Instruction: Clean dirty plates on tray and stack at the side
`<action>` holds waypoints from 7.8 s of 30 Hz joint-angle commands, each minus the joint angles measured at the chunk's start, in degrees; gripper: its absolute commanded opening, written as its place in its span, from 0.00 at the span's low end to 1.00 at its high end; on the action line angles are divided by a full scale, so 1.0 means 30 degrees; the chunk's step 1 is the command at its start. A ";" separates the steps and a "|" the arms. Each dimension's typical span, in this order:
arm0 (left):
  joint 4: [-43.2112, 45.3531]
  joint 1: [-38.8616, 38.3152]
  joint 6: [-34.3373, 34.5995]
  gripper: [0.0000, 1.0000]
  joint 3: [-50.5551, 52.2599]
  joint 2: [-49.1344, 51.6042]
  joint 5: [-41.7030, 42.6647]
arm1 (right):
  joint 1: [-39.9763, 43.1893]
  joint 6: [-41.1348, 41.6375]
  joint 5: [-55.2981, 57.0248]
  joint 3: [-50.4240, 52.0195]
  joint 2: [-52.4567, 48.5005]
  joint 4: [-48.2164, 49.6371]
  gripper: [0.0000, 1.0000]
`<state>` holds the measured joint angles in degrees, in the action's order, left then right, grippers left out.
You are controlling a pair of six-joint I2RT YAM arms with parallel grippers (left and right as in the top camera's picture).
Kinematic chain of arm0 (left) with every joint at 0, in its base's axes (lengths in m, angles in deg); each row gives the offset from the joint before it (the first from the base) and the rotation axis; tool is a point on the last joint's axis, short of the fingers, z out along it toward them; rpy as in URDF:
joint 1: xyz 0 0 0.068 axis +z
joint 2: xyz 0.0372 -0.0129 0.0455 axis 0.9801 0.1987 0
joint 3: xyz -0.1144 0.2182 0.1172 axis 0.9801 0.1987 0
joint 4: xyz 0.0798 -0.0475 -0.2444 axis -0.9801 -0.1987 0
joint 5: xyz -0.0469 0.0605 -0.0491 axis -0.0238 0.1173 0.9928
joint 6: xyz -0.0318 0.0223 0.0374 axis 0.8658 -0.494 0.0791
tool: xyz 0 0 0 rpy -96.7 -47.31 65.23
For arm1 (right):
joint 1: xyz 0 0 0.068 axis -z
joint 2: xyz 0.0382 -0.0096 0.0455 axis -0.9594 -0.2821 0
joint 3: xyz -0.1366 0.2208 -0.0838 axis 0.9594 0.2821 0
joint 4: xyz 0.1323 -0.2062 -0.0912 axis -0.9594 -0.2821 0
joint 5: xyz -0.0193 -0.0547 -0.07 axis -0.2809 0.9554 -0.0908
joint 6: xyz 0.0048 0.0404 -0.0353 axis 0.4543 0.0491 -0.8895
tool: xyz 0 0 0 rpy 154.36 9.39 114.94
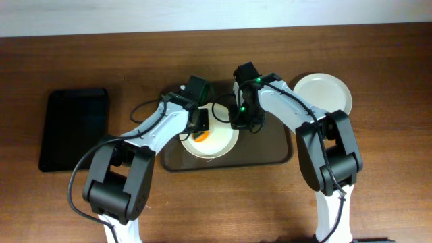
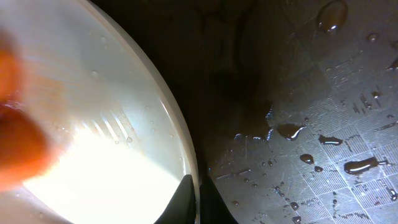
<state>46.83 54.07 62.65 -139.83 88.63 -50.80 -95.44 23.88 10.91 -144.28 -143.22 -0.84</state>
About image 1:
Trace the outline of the grey-green plate with sauce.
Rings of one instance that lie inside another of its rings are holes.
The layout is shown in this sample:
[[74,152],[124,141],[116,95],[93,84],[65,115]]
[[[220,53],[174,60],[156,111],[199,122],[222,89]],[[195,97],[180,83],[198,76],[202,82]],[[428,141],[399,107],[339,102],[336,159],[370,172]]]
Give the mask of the grey-green plate with sauce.
[[311,105],[328,112],[352,110],[352,95],[348,87],[330,74],[314,73],[301,78],[294,86],[294,92]]

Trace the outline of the cream plate with sauce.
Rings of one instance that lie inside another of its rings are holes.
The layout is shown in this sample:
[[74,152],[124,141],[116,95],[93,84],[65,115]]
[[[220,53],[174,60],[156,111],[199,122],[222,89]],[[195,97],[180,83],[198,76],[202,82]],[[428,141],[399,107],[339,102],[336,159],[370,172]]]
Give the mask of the cream plate with sauce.
[[192,139],[192,135],[187,140],[184,140],[187,135],[180,134],[181,143],[195,157],[213,159],[223,156],[235,146],[239,137],[239,131],[232,129],[230,124],[221,123],[214,118],[212,111],[214,111],[220,120],[228,120],[229,111],[227,107],[217,103],[215,105],[207,103],[201,106],[201,108],[207,108],[209,111],[209,137],[203,142],[195,142]]

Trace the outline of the green orange sponge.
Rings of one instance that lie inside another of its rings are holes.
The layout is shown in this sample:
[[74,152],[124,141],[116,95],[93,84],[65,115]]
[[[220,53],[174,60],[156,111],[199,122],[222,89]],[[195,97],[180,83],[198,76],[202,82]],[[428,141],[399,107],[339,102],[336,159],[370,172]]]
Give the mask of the green orange sponge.
[[192,134],[192,139],[195,142],[203,142],[209,137],[209,135],[210,135],[210,131],[196,132]]

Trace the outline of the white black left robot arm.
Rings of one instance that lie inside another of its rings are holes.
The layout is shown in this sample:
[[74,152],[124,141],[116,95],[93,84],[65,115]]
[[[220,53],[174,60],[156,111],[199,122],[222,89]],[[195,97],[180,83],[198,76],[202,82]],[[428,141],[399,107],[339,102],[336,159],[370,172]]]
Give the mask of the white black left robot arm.
[[178,134],[200,129],[206,96],[190,91],[161,97],[155,112],[133,130],[100,142],[81,161],[91,160],[82,197],[108,242],[140,242],[138,218],[149,197],[155,157]]

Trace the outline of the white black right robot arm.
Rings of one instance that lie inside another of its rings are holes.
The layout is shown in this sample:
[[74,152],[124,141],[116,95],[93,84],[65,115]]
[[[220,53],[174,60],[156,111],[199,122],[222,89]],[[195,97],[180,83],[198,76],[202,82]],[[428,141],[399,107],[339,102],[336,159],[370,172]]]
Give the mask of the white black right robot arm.
[[363,162],[350,119],[311,105],[275,73],[234,72],[239,115],[266,111],[296,135],[302,177],[315,191],[315,242],[353,242],[350,197]]

